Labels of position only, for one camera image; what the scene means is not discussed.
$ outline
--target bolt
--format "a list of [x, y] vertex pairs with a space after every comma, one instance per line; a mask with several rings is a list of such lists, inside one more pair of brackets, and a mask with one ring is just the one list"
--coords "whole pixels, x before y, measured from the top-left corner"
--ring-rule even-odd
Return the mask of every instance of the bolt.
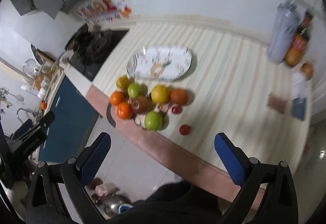
[[252, 164], [257, 164], [258, 163], [258, 159], [257, 158], [254, 158], [254, 157], [251, 157], [249, 159], [249, 161], [252, 163]]
[[281, 161], [281, 166], [286, 168], [287, 167], [287, 163], [285, 161]]
[[39, 168], [42, 168], [44, 165], [45, 165], [45, 162], [44, 162], [44, 161], [41, 161], [41, 162], [39, 162], [39, 163], [37, 164], [37, 166], [38, 166]]
[[67, 160], [67, 162], [68, 162], [69, 164], [73, 164], [75, 161], [76, 161], [76, 158], [75, 158], [75, 157], [71, 157], [71, 158], [69, 158], [69, 159]]

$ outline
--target plate rim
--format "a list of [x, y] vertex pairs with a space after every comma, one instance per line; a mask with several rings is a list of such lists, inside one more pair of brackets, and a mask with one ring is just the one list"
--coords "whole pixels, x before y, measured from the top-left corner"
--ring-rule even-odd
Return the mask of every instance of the plate rim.
[[[185, 45], [171, 45], [171, 44], [159, 44], [159, 45], [150, 45], [150, 46], [142, 46], [141, 48], [137, 49], [133, 54], [132, 56], [128, 59], [128, 62], [130, 61], [130, 59], [134, 56], [135, 53], [137, 52], [143, 52], [143, 49], [144, 48], [147, 48], [148, 49], [154, 49], [154, 48], [157, 48], [157, 47], [163, 47], [163, 46], [167, 46], [166, 48], [172, 48], [172, 47], [185, 47], [187, 52], [190, 54], [190, 64], [189, 64], [189, 67], [188, 69], [186, 70], [186, 72], [179, 76], [178, 78], [174, 78], [174, 79], [167, 79], [167, 78], [148, 78], [148, 77], [141, 77], [140, 79], [143, 79], [143, 80], [161, 80], [161, 81], [175, 81], [179, 78], [181, 78], [182, 76], [184, 76], [190, 69], [191, 65], [192, 65], [192, 51], [191, 49], [189, 49], [188, 47], [186, 47]], [[129, 71], [128, 71], [128, 66], [126, 66], [126, 70], [127, 70], [127, 74], [130, 78], [135, 78], [135, 75], [131, 76]]]

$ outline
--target cabinet handle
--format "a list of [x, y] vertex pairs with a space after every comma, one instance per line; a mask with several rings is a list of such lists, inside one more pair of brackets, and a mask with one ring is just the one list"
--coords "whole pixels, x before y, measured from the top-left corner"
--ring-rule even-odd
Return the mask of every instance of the cabinet handle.
[[58, 100], [57, 100], [57, 102], [55, 104], [55, 107], [58, 107], [60, 100], [61, 100], [61, 96], [59, 96], [59, 98], [58, 98]]
[[48, 132], [50, 131], [50, 128], [48, 128], [48, 130], [46, 131], [46, 135], [48, 136]]

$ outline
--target striped tablecloth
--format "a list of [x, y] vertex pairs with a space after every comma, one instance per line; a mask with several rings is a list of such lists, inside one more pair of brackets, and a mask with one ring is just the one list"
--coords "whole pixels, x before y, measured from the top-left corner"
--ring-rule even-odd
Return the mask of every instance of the striped tablecloth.
[[[164, 84], [191, 90], [194, 101], [182, 114], [169, 115], [169, 125], [160, 131], [162, 135], [222, 170], [225, 168], [213, 145], [219, 132], [224, 132], [249, 157], [270, 164], [285, 160], [292, 173], [296, 170], [308, 133], [311, 97], [305, 121], [293, 118], [290, 100], [293, 69], [270, 63], [265, 55], [266, 45], [211, 28], [140, 23], [114, 49], [93, 85], [109, 96], [116, 89], [116, 79], [127, 73], [127, 61], [132, 54], [151, 44], [185, 45], [193, 53], [185, 77]], [[138, 82], [146, 84], [149, 91], [158, 84]], [[266, 106], [270, 93], [288, 100], [285, 114]], [[179, 134], [182, 124], [192, 126], [189, 136]]]

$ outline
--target plate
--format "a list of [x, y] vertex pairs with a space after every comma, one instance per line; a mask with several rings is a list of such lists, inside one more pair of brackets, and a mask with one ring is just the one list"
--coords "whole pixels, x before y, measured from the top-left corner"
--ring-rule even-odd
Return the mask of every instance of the plate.
[[185, 46], [153, 45], [136, 51], [127, 63], [131, 78], [174, 81], [190, 68], [191, 51]]

